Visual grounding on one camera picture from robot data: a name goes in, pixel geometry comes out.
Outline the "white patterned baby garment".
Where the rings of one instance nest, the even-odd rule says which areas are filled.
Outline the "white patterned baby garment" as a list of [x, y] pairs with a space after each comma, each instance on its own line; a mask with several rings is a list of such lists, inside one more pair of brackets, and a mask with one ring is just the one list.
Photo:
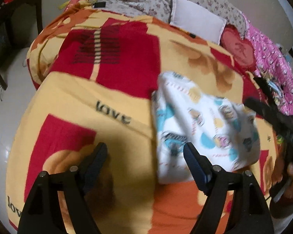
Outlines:
[[193, 179], [183, 155], [188, 142], [213, 165], [229, 172], [259, 160], [256, 114], [243, 104], [206, 94], [196, 83], [173, 71], [158, 76], [158, 89], [151, 101], [159, 183]]

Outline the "dark clothes pile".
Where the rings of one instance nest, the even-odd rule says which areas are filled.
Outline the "dark clothes pile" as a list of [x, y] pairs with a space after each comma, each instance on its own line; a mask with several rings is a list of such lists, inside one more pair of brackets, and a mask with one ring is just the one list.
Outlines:
[[266, 96], [267, 103], [274, 108], [277, 108], [277, 105], [274, 101], [271, 89], [267, 83], [267, 81], [262, 77], [254, 77], [254, 81], [260, 87], [263, 94]]

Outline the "pink patterned blanket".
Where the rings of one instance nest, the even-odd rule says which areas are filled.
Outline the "pink patterned blanket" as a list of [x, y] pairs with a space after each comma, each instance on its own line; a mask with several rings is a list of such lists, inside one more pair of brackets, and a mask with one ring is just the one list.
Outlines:
[[255, 76], [266, 79], [274, 101], [285, 115], [293, 115], [293, 72], [273, 41], [245, 18], [245, 38], [250, 41], [256, 58]]

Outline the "red heart cushion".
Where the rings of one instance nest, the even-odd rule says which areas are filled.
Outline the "red heart cushion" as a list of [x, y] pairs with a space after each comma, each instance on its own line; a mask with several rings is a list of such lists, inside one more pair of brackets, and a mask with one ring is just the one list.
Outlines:
[[254, 48], [249, 40], [241, 38], [234, 25], [225, 26], [220, 44], [233, 55], [234, 60], [243, 70], [250, 72], [256, 70]]

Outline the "white square pillow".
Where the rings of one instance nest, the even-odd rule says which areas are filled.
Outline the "white square pillow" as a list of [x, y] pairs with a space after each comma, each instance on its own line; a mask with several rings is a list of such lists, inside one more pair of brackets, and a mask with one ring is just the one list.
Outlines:
[[215, 44], [220, 43], [227, 21], [188, 0], [172, 0], [170, 25]]

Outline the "yellow red love blanket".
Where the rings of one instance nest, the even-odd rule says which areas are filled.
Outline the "yellow red love blanket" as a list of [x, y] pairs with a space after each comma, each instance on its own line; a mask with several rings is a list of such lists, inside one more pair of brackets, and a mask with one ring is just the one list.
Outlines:
[[[193, 179], [161, 184], [152, 93], [173, 71], [209, 95], [236, 104], [263, 99], [252, 72], [223, 47], [151, 16], [134, 18], [77, 5], [48, 25], [30, 46], [27, 65], [36, 93], [17, 129], [6, 174], [11, 226], [18, 230], [41, 171], [61, 173], [104, 142], [107, 161], [85, 195], [103, 233], [189, 233], [206, 196]], [[269, 124], [255, 117], [263, 194], [277, 152]]]

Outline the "small black device on bed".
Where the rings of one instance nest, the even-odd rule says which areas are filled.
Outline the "small black device on bed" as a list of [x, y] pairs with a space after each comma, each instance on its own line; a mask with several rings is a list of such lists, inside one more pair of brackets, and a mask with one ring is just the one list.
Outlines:
[[105, 8], [106, 7], [106, 2], [96, 2], [93, 4], [93, 8]]

